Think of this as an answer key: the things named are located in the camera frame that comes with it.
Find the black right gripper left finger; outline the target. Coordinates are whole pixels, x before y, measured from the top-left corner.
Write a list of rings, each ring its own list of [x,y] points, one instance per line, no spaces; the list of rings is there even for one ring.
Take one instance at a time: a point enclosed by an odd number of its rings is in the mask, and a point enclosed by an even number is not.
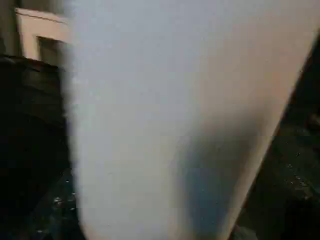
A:
[[[16,240],[84,240],[72,171],[67,169],[15,234]]]

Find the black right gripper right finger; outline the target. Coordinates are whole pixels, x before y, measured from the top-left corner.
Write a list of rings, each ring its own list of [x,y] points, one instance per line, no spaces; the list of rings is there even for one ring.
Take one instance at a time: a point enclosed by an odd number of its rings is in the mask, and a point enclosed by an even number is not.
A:
[[[274,141],[235,227],[257,240],[318,240],[320,153],[296,139]]]

